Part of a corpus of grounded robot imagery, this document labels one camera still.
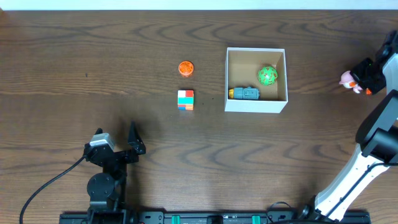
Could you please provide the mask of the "multicoloured block cube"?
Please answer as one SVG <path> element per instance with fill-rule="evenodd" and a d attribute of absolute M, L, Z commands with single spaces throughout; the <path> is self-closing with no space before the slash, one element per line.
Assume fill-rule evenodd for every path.
<path fill-rule="evenodd" d="M 177 106 L 180 110 L 192 111 L 194 106 L 194 91 L 179 90 L 177 92 Z"/>

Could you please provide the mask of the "green polyhedral dice ball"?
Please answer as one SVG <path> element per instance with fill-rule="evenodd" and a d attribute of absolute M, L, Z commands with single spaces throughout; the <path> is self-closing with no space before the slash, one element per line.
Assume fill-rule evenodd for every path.
<path fill-rule="evenodd" d="M 257 79 L 264 86 L 273 85 L 278 78 L 277 70 L 273 66 L 262 67 L 257 73 Z"/>

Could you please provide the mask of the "grey yellow toy truck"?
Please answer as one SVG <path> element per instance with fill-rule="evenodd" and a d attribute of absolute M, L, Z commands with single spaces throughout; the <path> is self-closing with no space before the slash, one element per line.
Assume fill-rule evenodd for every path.
<path fill-rule="evenodd" d="M 228 91 L 228 97 L 232 100 L 258 100 L 260 92 L 257 88 L 237 87 Z"/>

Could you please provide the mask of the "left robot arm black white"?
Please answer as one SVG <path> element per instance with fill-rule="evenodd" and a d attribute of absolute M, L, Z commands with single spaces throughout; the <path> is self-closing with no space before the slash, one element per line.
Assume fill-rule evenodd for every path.
<path fill-rule="evenodd" d="M 135 122 L 130 125 L 127 143 L 130 149 L 116 152 L 116 143 L 110 134 L 99 128 L 85 144 L 83 157 L 102 168 L 102 172 L 95 174 L 87 184 L 90 208 L 96 212 L 115 212 L 125 206 L 127 165 L 138 162 L 139 156 L 146 153 Z"/>

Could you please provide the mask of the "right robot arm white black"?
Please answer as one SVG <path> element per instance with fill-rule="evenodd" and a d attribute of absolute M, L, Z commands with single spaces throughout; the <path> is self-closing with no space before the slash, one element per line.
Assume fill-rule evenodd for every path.
<path fill-rule="evenodd" d="M 302 212 L 305 220 L 340 222 L 355 198 L 378 175 L 397 165 L 397 31 L 387 34 L 375 59 L 343 73 L 340 85 L 355 93 L 386 97 L 360 125 L 354 153 L 333 182 Z"/>

